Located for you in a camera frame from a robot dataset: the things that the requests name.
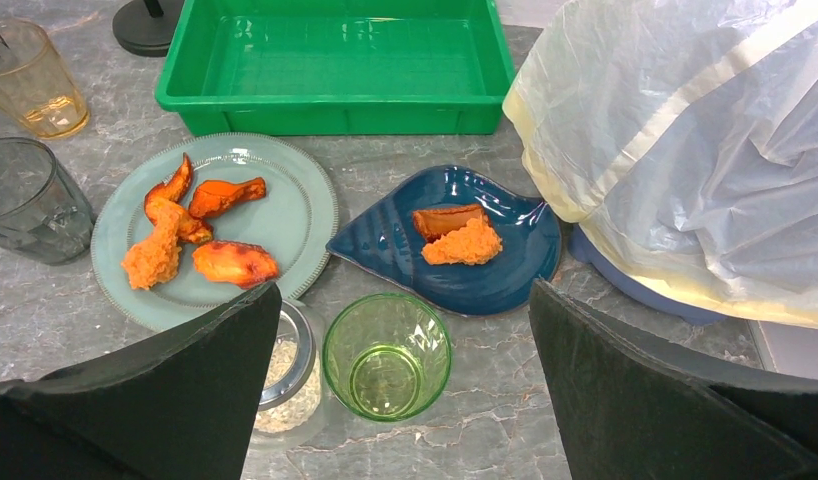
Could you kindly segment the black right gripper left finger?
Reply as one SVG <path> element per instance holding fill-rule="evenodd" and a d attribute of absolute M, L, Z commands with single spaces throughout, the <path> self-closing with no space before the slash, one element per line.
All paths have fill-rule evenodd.
<path fill-rule="evenodd" d="M 36 381 L 0 382 L 0 479 L 237 479 L 282 298 L 254 287 Z"/>

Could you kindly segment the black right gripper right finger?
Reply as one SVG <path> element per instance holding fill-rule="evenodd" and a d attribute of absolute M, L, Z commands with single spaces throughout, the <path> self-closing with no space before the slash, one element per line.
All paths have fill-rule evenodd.
<path fill-rule="evenodd" d="M 534 283 L 529 317 L 576 479 L 818 479 L 818 380 L 670 342 Z"/>

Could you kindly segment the glass jar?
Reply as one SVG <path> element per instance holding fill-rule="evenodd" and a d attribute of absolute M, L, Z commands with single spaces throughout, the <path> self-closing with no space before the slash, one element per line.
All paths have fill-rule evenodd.
<path fill-rule="evenodd" d="M 325 427 L 328 387 L 321 373 L 323 337 L 324 321 L 318 313 L 296 300 L 283 302 L 251 448 L 288 450 Z"/>

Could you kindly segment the green glass cup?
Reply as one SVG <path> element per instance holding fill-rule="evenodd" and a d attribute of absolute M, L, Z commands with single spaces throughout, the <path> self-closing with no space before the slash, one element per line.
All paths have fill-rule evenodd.
<path fill-rule="evenodd" d="M 329 326 L 322 372 L 339 402 L 377 422 L 398 422 L 427 410 L 452 369 L 452 345 L 441 318 L 417 298 L 364 296 Z"/>

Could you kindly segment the smoky grey glass cup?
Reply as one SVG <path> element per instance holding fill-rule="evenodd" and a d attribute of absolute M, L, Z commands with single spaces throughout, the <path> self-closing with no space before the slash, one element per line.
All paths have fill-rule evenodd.
<path fill-rule="evenodd" d="M 0 248 L 46 265 L 71 263 L 88 251 L 95 220 L 48 146 L 0 138 Z"/>

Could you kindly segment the amber glass cup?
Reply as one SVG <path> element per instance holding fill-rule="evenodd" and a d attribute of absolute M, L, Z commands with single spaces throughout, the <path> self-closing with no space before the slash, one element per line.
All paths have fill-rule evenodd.
<path fill-rule="evenodd" d="M 0 19 L 0 110 L 44 139 L 73 135 L 90 119 L 48 34 L 28 20 Z"/>

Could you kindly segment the orange breaded chicken strip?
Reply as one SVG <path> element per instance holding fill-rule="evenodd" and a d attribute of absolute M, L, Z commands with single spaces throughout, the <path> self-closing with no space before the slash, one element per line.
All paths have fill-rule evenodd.
<path fill-rule="evenodd" d="M 181 217 L 175 210 L 163 212 L 151 234 L 127 251 L 121 266 L 132 289 L 149 290 L 177 275 L 181 251 L 177 232 Z"/>

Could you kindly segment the orange fried chicken piece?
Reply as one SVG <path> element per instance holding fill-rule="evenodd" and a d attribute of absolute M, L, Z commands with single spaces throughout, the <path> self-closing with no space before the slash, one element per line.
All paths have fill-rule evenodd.
<path fill-rule="evenodd" d="M 231 283 L 244 290 L 280 275 L 276 260 L 255 244 L 210 241 L 194 250 L 192 260 L 208 281 Z"/>

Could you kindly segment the dark blue leaf plate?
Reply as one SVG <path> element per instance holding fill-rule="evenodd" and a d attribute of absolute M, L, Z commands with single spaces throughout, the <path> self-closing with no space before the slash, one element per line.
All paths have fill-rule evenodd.
<path fill-rule="evenodd" d="M 502 239 L 484 265 L 430 265 L 425 239 L 413 226 L 416 210 L 479 204 Z M 540 197 L 516 194 L 458 165 L 424 169 L 340 228 L 331 254 L 463 316 L 490 316 L 527 303 L 536 279 L 549 279 L 560 261 L 559 221 Z"/>

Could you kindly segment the orange chicken drumstick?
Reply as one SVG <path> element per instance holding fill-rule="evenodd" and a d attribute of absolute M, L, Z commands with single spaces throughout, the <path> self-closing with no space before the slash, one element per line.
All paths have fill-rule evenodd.
<path fill-rule="evenodd" d="M 266 194 L 267 186 L 262 177 L 242 183 L 206 180 L 195 189 L 188 212 L 194 218 L 215 218 L 239 203 L 258 200 Z"/>

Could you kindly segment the orange chicken wing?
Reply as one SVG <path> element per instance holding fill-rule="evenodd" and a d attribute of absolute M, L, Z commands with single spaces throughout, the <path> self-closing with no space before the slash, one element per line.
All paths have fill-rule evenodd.
<path fill-rule="evenodd" d="M 176 212 L 179 215 L 178 239 L 185 243 L 203 244 L 213 239 L 213 228 L 204 220 L 192 217 L 179 204 L 189 191 L 193 179 L 193 167 L 189 156 L 182 155 L 182 163 L 168 182 L 155 185 L 144 198 L 144 212 L 153 225 L 162 214 Z"/>

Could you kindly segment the grey round plate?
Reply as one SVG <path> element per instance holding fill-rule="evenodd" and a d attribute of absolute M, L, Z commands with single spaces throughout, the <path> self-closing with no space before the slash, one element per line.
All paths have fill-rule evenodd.
<path fill-rule="evenodd" d="M 189 155 L 193 183 L 240 183 L 261 177 L 265 198 L 240 204 L 211 220 L 218 240 L 259 245 L 279 265 L 276 284 L 286 299 L 299 298 L 318 278 L 339 225 L 336 193 L 321 165 L 280 139 L 252 133 L 195 137 L 161 151 L 130 173 L 98 215 L 91 242 L 93 271 L 108 300 L 131 320 L 163 331 L 241 294 L 241 288 L 207 280 L 193 268 L 193 246 L 184 246 L 178 274 L 150 290 L 130 287 L 121 262 L 152 226 L 143 210 L 146 193 L 166 181 Z"/>

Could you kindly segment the orange breaded food piece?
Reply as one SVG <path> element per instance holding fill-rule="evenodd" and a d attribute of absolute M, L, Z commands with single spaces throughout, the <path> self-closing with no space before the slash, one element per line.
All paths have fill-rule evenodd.
<path fill-rule="evenodd" d="M 422 256 L 430 265 L 482 265 L 502 250 L 502 240 L 494 228 L 485 220 L 472 218 L 464 227 L 425 245 Z"/>

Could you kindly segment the brown fried food piece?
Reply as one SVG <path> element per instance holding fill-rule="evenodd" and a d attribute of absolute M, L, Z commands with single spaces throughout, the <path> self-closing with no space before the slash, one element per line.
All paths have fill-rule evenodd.
<path fill-rule="evenodd" d="M 490 225 L 485 209 L 478 203 L 447 208 L 415 210 L 412 221 L 416 231 L 428 243 L 434 242 L 451 231 L 467 225 L 471 219 L 479 219 Z"/>

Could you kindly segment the trash bin with plastic bag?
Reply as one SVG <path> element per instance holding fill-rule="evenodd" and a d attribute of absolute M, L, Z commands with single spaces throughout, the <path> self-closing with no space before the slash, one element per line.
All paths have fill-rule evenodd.
<path fill-rule="evenodd" d="M 818 1 L 570 1 L 503 110 L 543 198 L 624 276 L 818 329 Z"/>

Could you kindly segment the green plastic tray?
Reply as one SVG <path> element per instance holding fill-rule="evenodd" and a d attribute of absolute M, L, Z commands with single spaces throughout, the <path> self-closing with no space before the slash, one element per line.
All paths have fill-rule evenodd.
<path fill-rule="evenodd" d="M 155 96 L 195 135 L 491 134 L 514 73 L 491 1 L 188 1 Z"/>

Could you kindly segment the black microphone stand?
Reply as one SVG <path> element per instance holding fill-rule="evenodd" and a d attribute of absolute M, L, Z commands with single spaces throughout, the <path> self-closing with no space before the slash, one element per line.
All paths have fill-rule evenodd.
<path fill-rule="evenodd" d="M 167 55 L 183 0 L 133 0 L 112 19 L 113 35 L 126 51 L 143 57 Z"/>

